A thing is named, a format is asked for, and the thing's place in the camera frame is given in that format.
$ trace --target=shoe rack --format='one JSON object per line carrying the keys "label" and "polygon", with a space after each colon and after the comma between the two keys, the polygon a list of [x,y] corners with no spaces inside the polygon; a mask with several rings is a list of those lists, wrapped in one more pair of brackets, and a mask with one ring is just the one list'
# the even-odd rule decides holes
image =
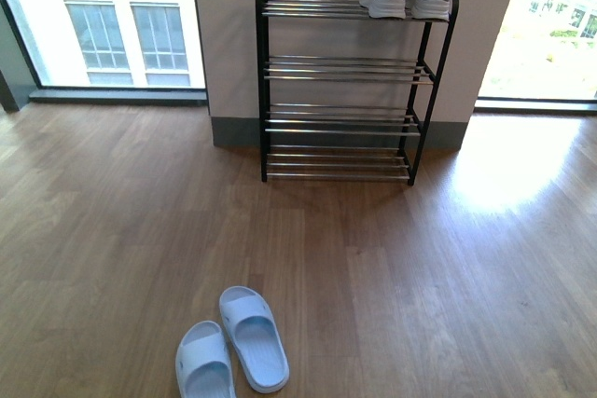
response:
{"label": "shoe rack", "polygon": [[[408,10],[404,20],[372,19],[357,1],[350,0],[256,0],[261,180],[406,181],[413,185],[457,15],[458,0],[451,0],[448,21],[416,20]],[[397,33],[400,22],[419,22],[423,32],[413,60],[272,55],[269,22],[277,18],[395,21]],[[445,28],[435,71],[425,61],[433,26]],[[288,80],[407,84],[410,93],[406,107],[273,101],[271,83]],[[421,85],[432,87],[424,117],[418,117],[414,108]],[[330,140],[335,143],[319,144]]]}

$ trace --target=gray baseboard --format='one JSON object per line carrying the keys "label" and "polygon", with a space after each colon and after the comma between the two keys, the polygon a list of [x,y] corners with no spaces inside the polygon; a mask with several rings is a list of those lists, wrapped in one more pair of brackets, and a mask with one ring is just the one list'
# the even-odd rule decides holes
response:
{"label": "gray baseboard", "polygon": [[[468,123],[432,121],[429,125],[426,148],[460,149],[465,138]],[[259,146],[259,119],[237,117],[212,117],[212,131],[215,146]],[[347,140],[346,136],[310,136],[293,134],[272,136],[272,142],[277,144],[321,144],[330,146],[395,146],[396,142],[388,139],[366,139],[357,137],[355,141]]]}

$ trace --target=sunlight on floor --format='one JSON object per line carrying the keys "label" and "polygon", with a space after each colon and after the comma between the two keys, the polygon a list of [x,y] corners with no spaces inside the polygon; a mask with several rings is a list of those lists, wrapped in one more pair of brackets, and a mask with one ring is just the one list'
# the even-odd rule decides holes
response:
{"label": "sunlight on floor", "polygon": [[533,200],[566,161],[581,118],[474,116],[453,186],[472,206],[500,211]]}

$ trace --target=white shoe sole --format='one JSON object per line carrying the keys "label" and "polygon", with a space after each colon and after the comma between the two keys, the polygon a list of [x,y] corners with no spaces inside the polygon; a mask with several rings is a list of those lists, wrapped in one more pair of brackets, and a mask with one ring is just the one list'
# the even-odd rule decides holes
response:
{"label": "white shoe sole", "polygon": [[407,0],[414,19],[450,20],[450,2],[446,0]]}
{"label": "white shoe sole", "polygon": [[406,18],[406,2],[404,0],[368,0],[371,18]]}

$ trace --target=chrome rod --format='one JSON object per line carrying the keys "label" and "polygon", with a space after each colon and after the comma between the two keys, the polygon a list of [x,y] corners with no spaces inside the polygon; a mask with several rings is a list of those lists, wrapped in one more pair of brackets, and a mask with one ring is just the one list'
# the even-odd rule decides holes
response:
{"label": "chrome rod", "polygon": [[268,3],[270,2],[359,5],[357,0],[268,0]]}
{"label": "chrome rod", "polygon": [[[272,66],[298,66],[298,67],[358,67],[358,68],[373,68],[373,69],[408,69],[410,71],[414,70],[423,70],[424,67],[422,65],[411,65],[410,62],[400,63],[379,63],[379,62],[372,62],[371,64],[366,64],[363,62],[293,62],[293,61],[276,61],[276,62],[266,62],[266,65],[269,67]],[[417,76],[429,76],[429,74],[412,74]]]}
{"label": "chrome rod", "polygon": [[269,12],[290,12],[290,13],[320,13],[325,11],[326,13],[345,13],[345,14],[363,14],[367,11],[365,9],[359,10],[355,8],[348,8],[345,5],[337,5],[332,7],[322,7],[317,4],[284,4],[282,6],[266,5],[264,11]]}
{"label": "chrome rod", "polygon": [[406,111],[406,107],[395,107],[395,106],[350,106],[349,104],[314,104],[314,103],[272,103],[271,107],[314,107],[314,108],[329,108],[329,109],[381,109],[381,110],[394,110],[394,111]]}
{"label": "chrome rod", "polygon": [[267,123],[297,123],[305,125],[340,125],[340,126],[380,126],[387,128],[416,127],[416,123],[405,123],[403,121],[360,121],[360,120],[296,120],[296,119],[266,119]]}
{"label": "chrome rod", "polygon": [[327,60],[327,61],[379,61],[379,62],[417,62],[417,60],[403,60],[396,58],[355,58],[351,56],[311,56],[311,55],[270,55],[270,60],[273,59],[287,59],[287,60]]}
{"label": "chrome rod", "polygon": [[320,179],[320,180],[342,180],[342,181],[408,181],[408,175],[366,175],[366,174],[316,174],[298,172],[268,172],[268,177],[285,179]]}
{"label": "chrome rod", "polygon": [[271,148],[275,149],[308,149],[308,150],[323,150],[323,151],[353,151],[355,153],[379,153],[379,152],[395,152],[398,148],[387,146],[314,146],[311,144],[273,144]]}
{"label": "chrome rod", "polygon": [[[329,69],[271,69],[266,68],[265,71],[269,74],[288,74],[288,75],[303,75],[303,74],[322,74],[322,75],[379,75],[379,76],[402,76],[406,78],[413,78],[412,73],[406,72],[383,72],[380,70],[329,70]],[[424,75],[417,75],[419,78],[427,78]]]}
{"label": "chrome rod", "polygon": [[290,163],[290,162],[268,162],[269,167],[286,168],[312,168],[332,170],[404,170],[407,165],[374,165],[374,164],[353,164],[353,163]]}
{"label": "chrome rod", "polygon": [[266,128],[266,132],[290,132],[297,134],[339,134],[339,135],[388,135],[388,136],[416,136],[419,137],[419,132],[388,132],[388,131],[370,131],[370,130],[297,130],[286,128]]}
{"label": "chrome rod", "polygon": [[295,80],[295,81],[337,81],[342,83],[393,83],[393,84],[410,84],[418,86],[431,86],[433,81],[410,81],[403,79],[388,79],[388,78],[341,78],[329,76],[280,76],[280,75],[266,75],[265,79],[279,79],[279,80]]}
{"label": "chrome rod", "polygon": [[370,114],[370,113],[366,113],[366,114],[334,114],[334,113],[329,113],[329,114],[324,114],[321,112],[290,112],[290,111],[269,111],[268,115],[270,117],[277,117],[277,116],[308,116],[308,117],[337,117],[337,118],[351,118],[351,117],[360,117],[360,118],[366,118],[367,120],[371,120],[371,121],[384,121],[387,119],[411,119],[413,118],[413,116],[391,116],[388,114]]}
{"label": "chrome rod", "polygon": [[404,161],[404,158],[394,156],[366,156],[362,154],[308,154],[308,153],[269,153],[269,158],[306,158],[306,159],[332,159],[332,160],[379,160],[379,161]]}

